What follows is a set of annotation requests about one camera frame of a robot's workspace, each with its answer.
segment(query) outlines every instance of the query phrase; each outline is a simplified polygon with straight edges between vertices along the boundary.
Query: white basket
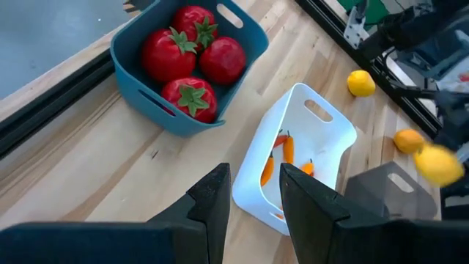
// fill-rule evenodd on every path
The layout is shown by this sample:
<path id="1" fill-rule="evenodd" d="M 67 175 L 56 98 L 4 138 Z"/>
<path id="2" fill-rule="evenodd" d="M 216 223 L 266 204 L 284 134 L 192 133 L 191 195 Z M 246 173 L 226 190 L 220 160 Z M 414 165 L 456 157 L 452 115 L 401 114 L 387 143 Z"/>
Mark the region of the white basket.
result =
<path id="1" fill-rule="evenodd" d="M 305 106 L 314 101 L 332 117 L 321 120 Z M 273 151 L 275 169 L 272 178 L 260 186 L 260 176 L 272 150 L 278 131 L 289 131 L 295 140 L 295 164 L 301 167 L 312 158 L 314 177 L 334 189 L 340 158 L 357 138 L 352 123 L 329 102 L 305 84 L 296 84 L 262 118 L 248 152 L 233 183 L 236 204 L 260 221 L 289 235 L 283 218 L 279 185 L 282 147 Z"/>

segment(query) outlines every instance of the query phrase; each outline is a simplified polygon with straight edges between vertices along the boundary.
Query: blue basket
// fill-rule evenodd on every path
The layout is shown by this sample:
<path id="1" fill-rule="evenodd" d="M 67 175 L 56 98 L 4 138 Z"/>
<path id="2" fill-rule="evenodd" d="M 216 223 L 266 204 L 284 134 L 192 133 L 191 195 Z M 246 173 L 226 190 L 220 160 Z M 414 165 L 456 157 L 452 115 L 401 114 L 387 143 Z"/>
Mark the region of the blue basket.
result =
<path id="1" fill-rule="evenodd" d="M 236 84 L 230 87 L 212 84 L 218 100 L 218 109 L 217 119 L 211 124 L 194 120 L 163 99 L 158 94 L 162 85 L 147 76 L 139 61 L 140 46 L 146 36 L 157 29 L 167 28 L 173 14 L 188 4 L 197 4 L 213 12 L 218 23 L 218 35 L 234 38 L 241 44 L 246 53 L 247 67 Z M 237 28 L 222 16 L 217 11 L 219 4 L 223 4 L 231 10 L 243 22 L 243 27 Z M 116 67 L 117 83 L 123 98 L 133 108 L 169 132 L 178 136 L 192 136 L 225 123 L 224 120 L 220 120 L 220 117 L 238 91 L 249 68 L 267 49 L 268 45 L 267 35 L 260 25 L 231 0 L 157 0 L 114 36 L 111 43 L 111 55 Z M 193 76 L 201 77 L 203 75 L 195 70 Z M 163 108 L 171 110 L 174 116 Z"/>

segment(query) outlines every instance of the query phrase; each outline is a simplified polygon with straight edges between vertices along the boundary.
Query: grey plastic container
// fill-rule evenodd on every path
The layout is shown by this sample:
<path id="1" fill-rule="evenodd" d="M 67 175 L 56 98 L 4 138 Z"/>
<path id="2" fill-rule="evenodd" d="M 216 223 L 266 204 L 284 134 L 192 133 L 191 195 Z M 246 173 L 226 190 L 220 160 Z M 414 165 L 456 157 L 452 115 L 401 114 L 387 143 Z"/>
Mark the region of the grey plastic container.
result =
<path id="1" fill-rule="evenodd" d="M 400 177 L 411 191 L 403 191 L 389 175 Z M 344 197 L 390 219 L 431 220 L 437 214 L 432 196 L 394 161 L 351 177 Z"/>
<path id="2" fill-rule="evenodd" d="M 246 54 L 246 69 L 237 83 L 228 87 L 212 84 L 218 100 L 218 109 L 216 121 L 210 124 L 189 117 L 163 99 L 159 95 L 163 85 L 147 76 L 139 61 L 140 47 L 146 36 L 155 30 L 167 28 L 173 14 L 188 4 L 197 4 L 213 12 L 218 23 L 219 35 L 238 41 Z M 222 16 L 217 11 L 219 4 L 223 4 L 231 10 L 243 22 L 243 26 L 237 28 Z M 123 98 L 137 111 L 163 126 L 169 132 L 178 136 L 192 136 L 225 123 L 220 117 L 240 88 L 249 68 L 267 47 L 268 38 L 260 25 L 231 0 L 160 0 L 146 8 L 140 16 L 114 36 L 111 42 L 111 55 L 116 68 L 117 83 Z M 203 78 L 197 69 L 193 72 L 193 76 Z M 174 116 L 170 115 L 164 108 L 172 111 Z"/>

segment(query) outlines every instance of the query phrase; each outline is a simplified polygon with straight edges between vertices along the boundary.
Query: basket handle hole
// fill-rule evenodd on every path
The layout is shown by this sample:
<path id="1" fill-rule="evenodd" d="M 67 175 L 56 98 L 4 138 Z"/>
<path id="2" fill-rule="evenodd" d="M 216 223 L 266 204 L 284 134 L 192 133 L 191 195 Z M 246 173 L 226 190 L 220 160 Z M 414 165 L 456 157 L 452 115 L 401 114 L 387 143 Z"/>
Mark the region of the basket handle hole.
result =
<path id="1" fill-rule="evenodd" d="M 332 121 L 332 116 L 311 99 L 305 101 L 305 107 L 324 122 Z"/>
<path id="2" fill-rule="evenodd" d="M 222 15 L 224 18 L 226 18 L 230 23 L 232 23 L 238 29 L 240 29 L 244 26 L 243 21 L 240 18 L 238 18 L 238 16 L 235 15 L 224 4 L 217 4 L 217 11 L 220 13 L 220 15 Z"/>
<path id="3" fill-rule="evenodd" d="M 414 188 L 412 188 L 412 186 L 410 186 L 410 184 L 407 183 L 404 179 L 402 179 L 402 177 L 399 176 L 398 174 L 391 173 L 391 174 L 388 175 L 388 178 L 394 184 L 396 184 L 397 187 L 399 187 L 401 189 L 401 191 L 403 191 L 405 193 L 408 193 L 408 194 L 414 191 Z"/>
<path id="4" fill-rule="evenodd" d="M 167 109 L 165 106 L 163 106 L 160 102 L 156 101 L 156 99 L 154 99 L 153 97 L 148 95 L 146 92 L 144 92 L 142 90 L 139 90 L 139 92 L 143 97 L 145 97 L 145 99 L 152 102 L 153 104 L 155 104 L 159 108 L 163 109 L 164 111 L 166 111 L 166 113 L 170 114 L 172 117 L 175 117 L 175 114 L 171 110 Z"/>

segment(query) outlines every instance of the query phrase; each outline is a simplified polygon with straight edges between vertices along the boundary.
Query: orange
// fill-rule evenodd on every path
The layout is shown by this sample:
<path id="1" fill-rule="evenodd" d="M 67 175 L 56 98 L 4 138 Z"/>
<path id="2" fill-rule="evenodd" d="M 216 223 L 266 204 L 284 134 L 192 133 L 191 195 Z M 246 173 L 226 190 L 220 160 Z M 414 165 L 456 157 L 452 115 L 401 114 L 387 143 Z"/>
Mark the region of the orange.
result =
<path id="1" fill-rule="evenodd" d="M 403 153 L 411 154 L 425 144 L 425 139 L 419 132 L 408 128 L 394 135 L 394 144 Z"/>
<path id="2" fill-rule="evenodd" d="M 417 171 L 437 187 L 448 186 L 464 176 L 463 165 L 443 146 L 425 144 L 413 154 L 413 160 Z"/>
<path id="3" fill-rule="evenodd" d="M 370 96 L 376 90 L 373 78 L 365 70 L 354 70 L 347 78 L 347 86 L 354 96 Z"/>

